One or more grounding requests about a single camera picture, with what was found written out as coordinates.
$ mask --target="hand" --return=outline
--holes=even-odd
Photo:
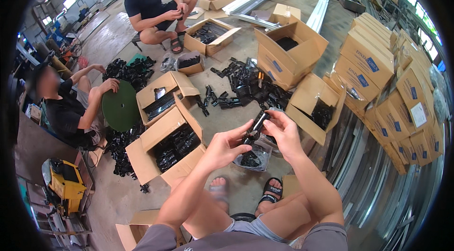
[[[186,3],[181,3],[178,5],[177,10],[183,10],[183,14],[186,14],[189,10],[189,6]]]
[[[265,112],[271,116],[271,119],[263,122],[265,127],[263,133],[276,139],[277,146],[285,160],[291,163],[296,157],[305,155],[295,122],[284,112],[276,110],[267,110]]]
[[[166,21],[174,21],[179,19],[183,16],[181,10],[168,10],[167,12],[163,13],[162,16]]]
[[[116,78],[108,78],[105,80],[104,83],[102,83],[99,86],[98,89],[101,94],[104,94],[104,93],[108,92],[109,90],[113,90],[113,92],[116,93],[119,89],[119,84],[120,84],[120,81],[117,80]]]
[[[103,74],[106,72],[106,69],[101,64],[92,64],[91,67],[95,70],[98,70],[99,72],[101,72]]]
[[[236,129],[214,134],[207,151],[204,153],[197,166],[211,173],[216,169],[221,169],[235,160],[235,158],[252,150],[250,145],[239,145],[241,139],[253,124],[249,120],[246,124]]]

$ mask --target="man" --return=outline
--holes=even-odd
[[[267,113],[272,118],[264,121],[264,133],[276,139],[279,150],[295,171],[301,192],[280,201],[281,183],[271,178],[257,207],[257,219],[246,222],[235,221],[227,214],[225,177],[212,182],[211,193],[203,189],[211,172],[252,149],[250,145],[237,146],[252,125],[250,120],[239,128],[214,135],[196,167],[179,183],[173,183],[170,197],[134,251],[289,251],[293,249],[288,243],[309,229],[303,250],[347,250],[337,190],[303,152],[296,124],[283,112]],[[175,248],[175,232],[181,224],[198,239]]]
[[[197,0],[172,0],[167,4],[162,4],[161,0],[124,0],[124,7],[143,43],[159,44],[170,38],[170,49],[177,54],[183,51],[177,33],[187,28],[184,22],[196,3]],[[175,31],[166,31],[177,19],[181,20]]]
[[[119,81],[114,78],[92,88],[86,76],[91,70],[106,72],[102,65],[92,64],[60,83],[57,70],[41,63],[31,72],[26,83],[27,93],[32,98],[44,98],[46,117],[54,132],[73,147],[93,148],[99,143],[104,128],[97,117],[102,95],[109,90],[118,91]],[[70,91],[77,83],[75,98]]]

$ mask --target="shorts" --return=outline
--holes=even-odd
[[[251,234],[261,236],[261,237],[265,237],[267,239],[270,239],[270,240],[273,240],[276,242],[280,242],[280,243],[284,243],[284,244],[290,244],[292,242],[292,240],[282,238],[282,237],[276,235],[273,231],[271,231],[260,219],[260,217],[262,215],[263,214],[259,214],[259,216],[252,222],[236,221],[234,219],[231,219],[232,220],[231,225],[229,225],[229,227],[227,227],[224,230],[224,232],[241,231],[241,232],[251,233]]]
[[[82,91],[80,89],[77,89],[77,97],[76,97],[76,99],[82,104],[83,107],[85,107],[85,109],[88,108],[88,93],[86,93],[86,92],[84,92],[84,91]],[[94,131],[94,134],[91,137],[93,145],[99,144],[99,141],[101,140],[101,136],[102,136],[103,131],[104,131],[104,125],[99,120],[99,116],[96,116],[94,118],[93,122],[91,123],[90,128],[84,129],[83,132],[84,133],[88,133],[90,131]]]
[[[177,9],[177,3],[172,0],[166,4],[161,4],[161,8],[159,10],[156,11],[156,14],[154,17],[157,17],[159,15],[162,15],[163,13],[167,12],[167,11],[170,11],[170,10],[176,10]],[[173,21],[163,21],[163,22],[160,22],[159,24],[156,25],[157,27],[157,30],[167,30],[170,25],[174,22],[175,20]]]

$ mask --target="sandal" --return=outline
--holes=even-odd
[[[208,188],[208,191],[211,193],[211,192],[225,192],[226,195],[228,195],[229,193],[229,179],[227,178],[227,176],[225,175],[219,175],[219,176],[216,176],[213,178],[216,179],[216,178],[224,178],[224,180],[226,181],[225,185],[217,185],[217,186],[209,186]],[[223,201],[225,203],[227,203],[227,205],[229,204],[228,203],[228,198],[227,196],[220,196],[220,195],[217,195],[217,196],[214,196],[212,195],[217,201]]]
[[[180,38],[177,36],[177,38],[172,39],[170,41],[170,50],[172,51],[173,54],[180,54],[183,51],[183,44],[180,41]]]
[[[282,199],[282,188],[278,189],[278,188],[276,188],[274,186],[271,186],[270,185],[271,179],[274,179],[274,180],[278,181],[281,184],[281,186],[282,186],[282,181],[277,179],[276,177],[271,177],[270,179],[268,179],[268,181],[265,184],[265,187],[263,188],[263,196],[260,199],[260,201],[258,201],[257,208],[258,208],[258,205],[260,205],[260,203],[263,202],[263,201],[269,201],[271,203],[277,203],[277,202],[279,202]],[[276,198],[273,195],[265,194],[266,191],[275,193],[276,195],[280,196],[279,199]]]

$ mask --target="green cutting disc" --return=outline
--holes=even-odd
[[[103,95],[103,114],[112,129],[125,132],[139,120],[136,91],[127,81],[120,81],[117,93],[113,90]]]

